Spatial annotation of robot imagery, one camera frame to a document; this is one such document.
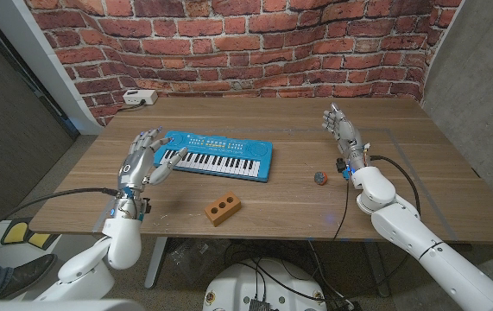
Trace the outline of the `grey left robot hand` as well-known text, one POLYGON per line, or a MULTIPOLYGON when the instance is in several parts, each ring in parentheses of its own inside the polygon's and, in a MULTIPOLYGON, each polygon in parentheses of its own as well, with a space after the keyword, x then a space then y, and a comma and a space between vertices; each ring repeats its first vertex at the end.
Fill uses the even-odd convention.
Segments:
POLYGON ((151 175, 149 170, 154 166, 155 152, 164 144, 173 141, 172 137, 156 140, 161 127, 142 132, 130 145, 129 153, 118 172, 118 190, 123 198, 138 198, 145 184, 157 185, 164 182, 176 164, 187 154, 188 149, 180 149, 167 162, 156 168, 151 175))

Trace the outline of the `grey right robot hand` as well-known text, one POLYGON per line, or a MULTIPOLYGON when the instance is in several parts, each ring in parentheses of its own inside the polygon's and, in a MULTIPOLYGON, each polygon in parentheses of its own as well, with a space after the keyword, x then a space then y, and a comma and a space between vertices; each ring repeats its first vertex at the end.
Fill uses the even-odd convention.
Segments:
POLYGON ((322 127, 333 134, 338 142, 338 150, 350 168, 358 170, 369 165, 360 132, 336 103, 332 102, 331 109, 324 111, 322 127))

